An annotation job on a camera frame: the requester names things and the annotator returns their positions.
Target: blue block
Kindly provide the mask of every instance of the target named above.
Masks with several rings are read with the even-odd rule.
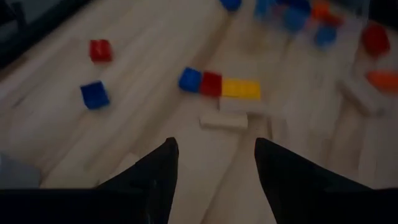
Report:
[[[308,15],[293,7],[289,7],[284,14],[285,28],[292,33],[302,30],[307,22]]]
[[[335,43],[337,38],[337,30],[330,26],[320,26],[315,35],[315,43],[318,47],[328,47]]]
[[[229,12],[237,11],[242,5],[242,0],[220,0],[220,2]]]
[[[186,68],[182,72],[182,76],[178,85],[181,89],[185,91],[190,91],[193,93],[199,92],[199,87],[201,83],[201,73],[192,68]]]
[[[101,81],[80,87],[83,101],[90,110],[95,110],[110,104],[108,95]]]

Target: orange lego brick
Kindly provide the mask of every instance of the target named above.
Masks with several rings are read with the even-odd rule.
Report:
[[[260,83],[237,78],[223,78],[222,96],[261,99]]]
[[[369,83],[381,92],[398,93],[398,72],[371,71],[367,78]]]

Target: orange block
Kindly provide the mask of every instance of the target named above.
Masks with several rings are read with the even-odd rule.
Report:
[[[384,93],[398,93],[398,72],[372,71],[368,80],[373,86]]]
[[[316,1],[312,7],[311,15],[314,19],[320,19],[325,15],[329,15],[329,2]]]

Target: scattered toy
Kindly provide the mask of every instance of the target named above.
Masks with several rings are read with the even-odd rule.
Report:
[[[370,24],[362,33],[362,43],[368,54],[379,58],[390,51],[390,42],[386,30],[378,24]]]
[[[370,84],[383,93],[398,93],[398,72],[371,71],[367,78]]]
[[[110,104],[105,87],[101,81],[80,87],[83,101],[90,110],[99,109]]]
[[[325,48],[336,42],[337,30],[329,26],[320,26],[315,35],[315,43],[318,47]]]
[[[193,68],[186,68],[178,81],[182,90],[198,93],[201,83],[201,73]]]
[[[111,44],[108,40],[91,40],[90,57],[93,62],[111,62],[113,59]]]
[[[235,12],[242,5],[242,0],[220,0],[220,2],[228,12]]]
[[[223,78],[222,96],[261,99],[260,83],[237,78]]]
[[[200,93],[206,96],[221,96],[223,77],[218,73],[203,72]]]

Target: yellow lego brick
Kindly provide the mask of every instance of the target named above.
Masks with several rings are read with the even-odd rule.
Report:
[[[237,78],[223,78],[222,96],[260,100],[260,83]]]

